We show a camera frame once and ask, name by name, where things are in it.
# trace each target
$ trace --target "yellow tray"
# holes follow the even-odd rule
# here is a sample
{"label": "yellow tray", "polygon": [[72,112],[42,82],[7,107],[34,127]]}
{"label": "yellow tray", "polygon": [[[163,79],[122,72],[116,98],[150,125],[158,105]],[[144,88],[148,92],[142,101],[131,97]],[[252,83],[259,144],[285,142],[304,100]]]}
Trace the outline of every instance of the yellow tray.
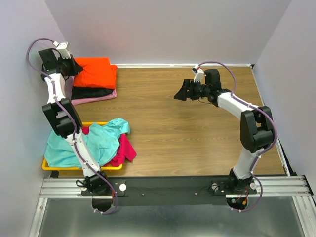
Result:
{"label": "yellow tray", "polygon": [[[91,126],[92,124],[93,124],[94,122],[83,122],[82,123],[82,125],[84,126],[84,127],[89,127],[89,126]],[[95,123],[97,123],[98,125],[100,125],[100,126],[103,126],[103,125],[106,125],[107,124],[107,122],[95,122]],[[43,164],[42,164],[42,169],[43,170],[57,170],[57,171],[59,171],[59,170],[82,170],[81,168],[78,168],[78,167],[67,167],[67,168],[61,168],[61,167],[49,167],[48,166],[48,163],[47,163],[47,160],[44,158],[44,160],[43,160]],[[123,167],[123,165],[122,164],[120,164],[118,167],[113,167],[113,166],[111,166],[111,165],[107,165],[107,166],[102,166],[101,167],[101,169],[102,170],[120,170],[120,169],[122,169],[122,167]]]}

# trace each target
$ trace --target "orange cloth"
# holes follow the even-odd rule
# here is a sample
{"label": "orange cloth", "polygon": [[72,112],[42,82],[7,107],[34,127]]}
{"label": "orange cloth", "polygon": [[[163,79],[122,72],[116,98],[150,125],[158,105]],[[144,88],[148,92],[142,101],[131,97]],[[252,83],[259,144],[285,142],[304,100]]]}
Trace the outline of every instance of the orange cloth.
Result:
{"label": "orange cloth", "polygon": [[118,67],[110,65],[108,58],[76,58],[75,61],[83,71],[75,76],[74,86],[115,89]]}

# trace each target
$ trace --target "wooden tabletop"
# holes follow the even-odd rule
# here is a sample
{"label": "wooden tabletop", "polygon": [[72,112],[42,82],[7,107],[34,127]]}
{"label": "wooden tabletop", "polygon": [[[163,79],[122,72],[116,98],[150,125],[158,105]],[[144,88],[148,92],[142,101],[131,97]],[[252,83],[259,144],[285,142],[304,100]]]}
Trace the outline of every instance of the wooden tabletop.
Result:
{"label": "wooden tabletop", "polygon": [[[232,89],[233,79],[218,68],[223,88]],[[237,78],[236,95],[261,105],[250,68],[232,68]],[[137,152],[133,163],[108,175],[170,176],[227,175],[236,164],[241,143],[239,121],[212,104],[173,99],[190,68],[118,69],[116,99],[77,105],[82,121],[123,118],[130,124],[128,136]],[[283,174],[273,148],[259,160],[257,174]]]}

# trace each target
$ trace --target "stack of folded clothes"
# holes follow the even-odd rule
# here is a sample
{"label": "stack of folded clothes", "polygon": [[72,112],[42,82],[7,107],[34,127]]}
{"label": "stack of folded clothes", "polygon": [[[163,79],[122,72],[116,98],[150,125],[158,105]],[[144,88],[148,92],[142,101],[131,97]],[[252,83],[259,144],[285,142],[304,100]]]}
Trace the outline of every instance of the stack of folded clothes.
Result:
{"label": "stack of folded clothes", "polygon": [[73,105],[116,98],[116,65],[111,65],[108,58],[76,58],[75,61],[83,71],[74,78]]}

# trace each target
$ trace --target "teal towel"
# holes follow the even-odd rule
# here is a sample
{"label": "teal towel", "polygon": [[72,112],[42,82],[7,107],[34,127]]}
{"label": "teal towel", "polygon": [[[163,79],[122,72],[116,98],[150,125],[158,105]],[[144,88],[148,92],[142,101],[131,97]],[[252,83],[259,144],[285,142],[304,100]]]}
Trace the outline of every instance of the teal towel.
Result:
{"label": "teal towel", "polygon": [[[124,133],[130,133],[127,121],[116,118],[106,125],[92,124],[89,134],[84,135],[84,140],[92,154],[92,157],[104,166],[117,154],[119,137]],[[57,136],[54,131],[50,133],[47,141],[45,158],[50,167],[74,167],[81,168],[80,162],[73,149],[66,140]]]}

